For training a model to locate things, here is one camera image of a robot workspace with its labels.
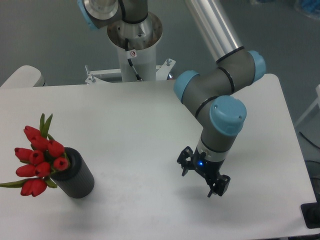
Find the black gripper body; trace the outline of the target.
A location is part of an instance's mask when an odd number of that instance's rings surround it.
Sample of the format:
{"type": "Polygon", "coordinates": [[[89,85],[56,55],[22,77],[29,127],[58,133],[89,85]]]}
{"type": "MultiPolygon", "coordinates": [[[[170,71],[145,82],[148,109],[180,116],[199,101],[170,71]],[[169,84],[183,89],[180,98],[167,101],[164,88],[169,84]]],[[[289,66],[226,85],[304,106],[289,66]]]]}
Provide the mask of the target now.
{"type": "Polygon", "coordinates": [[[208,161],[204,152],[196,149],[192,157],[194,170],[204,178],[208,186],[214,186],[225,182],[225,177],[220,174],[220,168],[224,160],[218,162],[208,161]]]}

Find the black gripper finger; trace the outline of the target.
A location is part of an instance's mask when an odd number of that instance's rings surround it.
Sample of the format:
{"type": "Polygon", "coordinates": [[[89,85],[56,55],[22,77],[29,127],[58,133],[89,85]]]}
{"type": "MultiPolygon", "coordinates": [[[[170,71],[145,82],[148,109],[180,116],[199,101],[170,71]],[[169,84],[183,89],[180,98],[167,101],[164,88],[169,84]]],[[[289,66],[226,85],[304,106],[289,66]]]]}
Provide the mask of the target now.
{"type": "Polygon", "coordinates": [[[193,157],[193,150],[187,146],[184,148],[180,155],[177,158],[177,163],[180,164],[180,167],[182,169],[182,176],[184,177],[189,170],[194,170],[194,165],[192,162],[192,157],[193,157]]]}
{"type": "Polygon", "coordinates": [[[210,198],[212,194],[221,197],[228,189],[230,180],[231,178],[228,175],[221,175],[219,173],[214,176],[206,177],[206,183],[210,188],[207,197],[210,198]]]}

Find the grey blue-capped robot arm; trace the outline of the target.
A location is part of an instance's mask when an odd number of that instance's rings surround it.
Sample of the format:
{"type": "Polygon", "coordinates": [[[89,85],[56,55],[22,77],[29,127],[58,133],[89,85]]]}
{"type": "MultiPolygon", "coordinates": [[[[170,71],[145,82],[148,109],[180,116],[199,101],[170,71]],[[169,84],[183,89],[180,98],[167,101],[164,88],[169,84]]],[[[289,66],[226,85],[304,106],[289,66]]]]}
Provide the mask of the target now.
{"type": "MultiPolygon", "coordinates": [[[[117,47],[123,82],[154,81],[155,46],[163,27],[149,11],[146,0],[80,0],[78,7],[91,29],[107,29],[117,47]]],[[[266,63],[256,51],[245,50],[218,0],[188,0],[186,5],[216,62],[216,69],[201,76],[194,70],[180,74],[173,90],[202,126],[197,147],[186,147],[177,162],[182,172],[196,171],[210,195],[222,196],[230,178],[220,174],[247,116],[245,105],[233,94],[261,79],[266,63]]]]}

